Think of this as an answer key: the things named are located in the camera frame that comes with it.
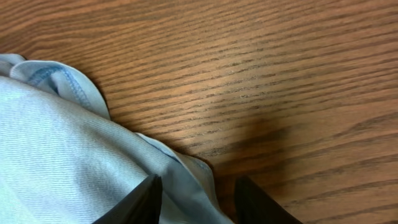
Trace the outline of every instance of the light blue fabric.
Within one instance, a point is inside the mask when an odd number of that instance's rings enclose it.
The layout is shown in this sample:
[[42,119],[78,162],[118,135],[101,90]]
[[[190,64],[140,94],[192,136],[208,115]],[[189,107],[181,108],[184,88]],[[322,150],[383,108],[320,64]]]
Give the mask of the light blue fabric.
[[0,55],[0,223],[92,223],[152,173],[160,223],[232,223],[210,168],[110,121],[84,74]]

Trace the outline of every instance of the garment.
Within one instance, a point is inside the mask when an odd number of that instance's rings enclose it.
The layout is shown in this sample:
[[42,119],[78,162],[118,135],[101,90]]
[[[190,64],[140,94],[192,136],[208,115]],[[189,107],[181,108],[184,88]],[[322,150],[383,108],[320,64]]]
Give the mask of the garment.
[[159,223],[232,223],[210,168],[112,122],[84,74],[0,55],[0,223],[93,223],[149,174]]

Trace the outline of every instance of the cloth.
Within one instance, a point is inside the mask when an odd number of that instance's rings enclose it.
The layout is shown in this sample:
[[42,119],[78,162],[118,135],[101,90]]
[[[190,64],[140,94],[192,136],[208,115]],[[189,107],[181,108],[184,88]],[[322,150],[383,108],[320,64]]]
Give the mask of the cloth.
[[84,74],[0,55],[0,223],[93,223],[149,174],[159,223],[232,223],[210,168],[112,122]]

